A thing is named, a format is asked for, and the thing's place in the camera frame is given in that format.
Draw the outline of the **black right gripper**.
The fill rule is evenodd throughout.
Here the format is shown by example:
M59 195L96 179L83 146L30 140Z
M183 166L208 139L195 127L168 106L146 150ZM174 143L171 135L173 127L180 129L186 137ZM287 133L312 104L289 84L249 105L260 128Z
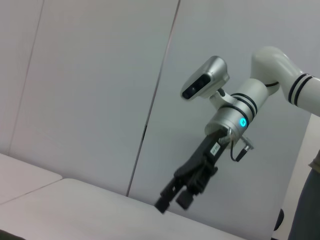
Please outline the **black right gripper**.
M209 180L216 174L218 169L199 168L204 166L205 163L215 166L215 163L228 145L227 143L219 143L219 139L226 136L226 131L215 131L207 135L188 161L175 171L174 178L166 185L160 193L159 199L154 204L154 207L160 213L164 214L168 210L170 202L185 185L186 189L183 190L175 200L184 210L187 210L191 206L194 196L204 192ZM193 175L186 182L184 178L190 174Z

